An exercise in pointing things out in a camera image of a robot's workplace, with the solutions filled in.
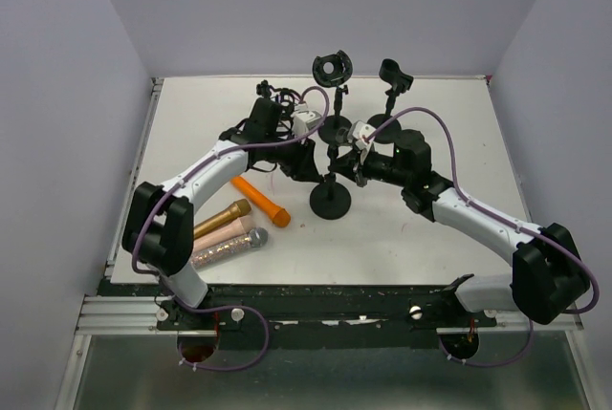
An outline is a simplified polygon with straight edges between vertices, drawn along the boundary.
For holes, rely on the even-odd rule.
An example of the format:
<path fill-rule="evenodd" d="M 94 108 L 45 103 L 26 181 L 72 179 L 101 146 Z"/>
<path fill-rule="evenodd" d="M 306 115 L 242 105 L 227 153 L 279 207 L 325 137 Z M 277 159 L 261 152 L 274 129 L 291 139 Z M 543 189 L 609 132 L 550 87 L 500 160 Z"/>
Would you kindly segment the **orange microphone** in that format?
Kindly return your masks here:
<path fill-rule="evenodd" d="M 291 222 L 291 215 L 285 208 L 274 203 L 243 177 L 237 176 L 230 183 L 264 212 L 276 227 L 286 227 Z"/>

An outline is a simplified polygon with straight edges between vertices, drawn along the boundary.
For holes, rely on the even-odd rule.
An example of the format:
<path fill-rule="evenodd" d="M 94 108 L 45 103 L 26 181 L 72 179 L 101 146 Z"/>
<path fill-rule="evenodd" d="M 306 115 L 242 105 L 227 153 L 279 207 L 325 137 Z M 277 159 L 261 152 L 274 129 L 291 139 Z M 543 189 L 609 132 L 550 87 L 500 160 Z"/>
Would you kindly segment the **pink microphone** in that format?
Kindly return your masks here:
<path fill-rule="evenodd" d="M 219 227 L 212 232 L 196 239 L 193 251 L 198 252 L 205 248 L 214 247 L 229 239 L 249 233 L 255 227 L 254 219 L 250 216 L 237 218 L 229 224 Z"/>

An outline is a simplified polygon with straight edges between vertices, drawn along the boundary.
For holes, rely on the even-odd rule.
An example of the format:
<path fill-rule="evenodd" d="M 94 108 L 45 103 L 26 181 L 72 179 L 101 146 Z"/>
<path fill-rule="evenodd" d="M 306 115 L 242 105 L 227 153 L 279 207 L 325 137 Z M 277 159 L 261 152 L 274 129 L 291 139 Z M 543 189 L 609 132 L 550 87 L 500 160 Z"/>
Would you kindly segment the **silver glitter microphone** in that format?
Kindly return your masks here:
<path fill-rule="evenodd" d="M 234 237 L 217 245 L 194 252 L 190 264 L 196 270 L 216 265 L 224 259 L 262 248 L 269 240 L 269 232 L 263 227 L 256 227 L 246 234 Z"/>

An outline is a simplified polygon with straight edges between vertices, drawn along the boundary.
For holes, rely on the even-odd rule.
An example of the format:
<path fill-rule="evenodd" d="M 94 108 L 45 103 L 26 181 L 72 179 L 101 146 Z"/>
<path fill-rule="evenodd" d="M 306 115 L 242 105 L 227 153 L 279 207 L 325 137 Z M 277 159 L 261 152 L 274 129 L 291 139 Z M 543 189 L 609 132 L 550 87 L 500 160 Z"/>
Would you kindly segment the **black round base shock stand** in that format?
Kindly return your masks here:
<path fill-rule="evenodd" d="M 336 142 L 340 129 L 348 129 L 352 123 L 341 114 L 343 97 L 348 94 L 346 82 L 353 74 L 353 64 L 346 52 L 317 56 L 312 65 L 312 75 L 318 86 L 334 89 L 333 113 L 325 118 L 317 130 L 319 137 L 327 144 Z"/>

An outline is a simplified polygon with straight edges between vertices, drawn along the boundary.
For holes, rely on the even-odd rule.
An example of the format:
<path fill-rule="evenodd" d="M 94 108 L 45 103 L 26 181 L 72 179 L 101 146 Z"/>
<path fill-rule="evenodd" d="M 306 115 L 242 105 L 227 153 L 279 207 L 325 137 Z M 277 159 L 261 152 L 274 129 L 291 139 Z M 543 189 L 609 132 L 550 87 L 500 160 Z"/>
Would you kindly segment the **black tripod shock mount stand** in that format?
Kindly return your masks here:
<path fill-rule="evenodd" d="M 256 93 L 260 97 L 268 98 L 276 102 L 288 113 L 292 113 L 295 106 L 299 103 L 299 94 L 297 91 L 287 87 L 273 87 L 266 79 L 256 85 Z"/>

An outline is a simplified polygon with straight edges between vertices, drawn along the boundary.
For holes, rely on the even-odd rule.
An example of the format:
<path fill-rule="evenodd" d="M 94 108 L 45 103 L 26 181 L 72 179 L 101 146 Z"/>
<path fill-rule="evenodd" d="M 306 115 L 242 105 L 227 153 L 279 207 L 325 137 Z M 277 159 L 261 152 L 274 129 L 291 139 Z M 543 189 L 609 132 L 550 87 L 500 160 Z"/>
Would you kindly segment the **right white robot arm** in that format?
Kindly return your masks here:
<path fill-rule="evenodd" d="M 467 235 L 511 268 L 501 275 L 455 279 L 447 287 L 451 295 L 439 305 L 448 324 L 459 326 L 474 313 L 494 310 L 521 312 L 546 325 L 590 289 L 590 278 L 579 265 L 576 245 L 565 227 L 542 227 L 497 210 L 485 213 L 432 169 L 431 148 L 421 132 L 400 131 L 386 156 L 366 141 L 373 130 L 359 122 L 337 132 L 336 143 L 350 150 L 333 162 L 333 172 L 359 186 L 370 181 L 398 186 L 413 213 Z"/>

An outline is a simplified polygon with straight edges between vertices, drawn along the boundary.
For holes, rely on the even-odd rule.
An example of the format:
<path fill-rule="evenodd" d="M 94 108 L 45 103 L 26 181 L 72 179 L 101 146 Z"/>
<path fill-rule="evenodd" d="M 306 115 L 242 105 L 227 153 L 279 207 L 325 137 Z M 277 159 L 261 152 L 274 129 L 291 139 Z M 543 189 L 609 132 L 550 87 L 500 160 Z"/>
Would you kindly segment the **gold microphone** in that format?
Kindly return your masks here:
<path fill-rule="evenodd" d="M 213 230 L 229 224 L 237 218 L 248 215 L 250 212 L 251 205 L 247 200 L 241 199 L 235 201 L 222 211 L 196 225 L 193 229 L 193 238 L 199 239 Z"/>

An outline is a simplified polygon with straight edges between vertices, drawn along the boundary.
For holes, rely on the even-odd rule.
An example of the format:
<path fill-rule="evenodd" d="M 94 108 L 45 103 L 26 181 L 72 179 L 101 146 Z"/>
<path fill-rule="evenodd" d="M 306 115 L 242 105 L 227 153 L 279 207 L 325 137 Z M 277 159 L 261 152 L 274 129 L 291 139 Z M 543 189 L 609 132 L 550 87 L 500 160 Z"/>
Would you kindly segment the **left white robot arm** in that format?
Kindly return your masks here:
<path fill-rule="evenodd" d="M 208 285 L 190 262 L 196 212 L 258 162 L 277 164 L 294 181 L 318 182 L 310 137 L 326 116 L 299 104 L 290 116 L 289 135 L 282 136 L 282 105 L 261 97 L 251 114 L 222 132 L 191 167 L 161 184 L 141 183 L 134 191 L 121 246 L 131 254 L 134 271 L 157 276 L 182 301 L 179 316 L 188 327 L 203 328 L 212 315 L 205 299 Z"/>

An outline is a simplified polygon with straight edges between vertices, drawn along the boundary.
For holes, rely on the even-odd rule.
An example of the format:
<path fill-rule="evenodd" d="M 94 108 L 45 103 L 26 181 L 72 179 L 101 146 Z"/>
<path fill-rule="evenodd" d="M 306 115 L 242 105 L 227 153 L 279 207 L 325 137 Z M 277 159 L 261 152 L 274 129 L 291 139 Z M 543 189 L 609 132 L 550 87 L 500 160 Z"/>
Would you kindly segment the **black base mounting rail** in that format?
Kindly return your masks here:
<path fill-rule="evenodd" d="M 445 285 L 213 284 L 191 313 L 169 293 L 145 284 L 98 285 L 101 296 L 151 296 L 167 316 L 156 332 L 183 345 L 214 351 L 321 350 L 408 347 L 434 349 L 438 333 L 453 336 L 495 326 L 483 313 L 468 313 Z"/>

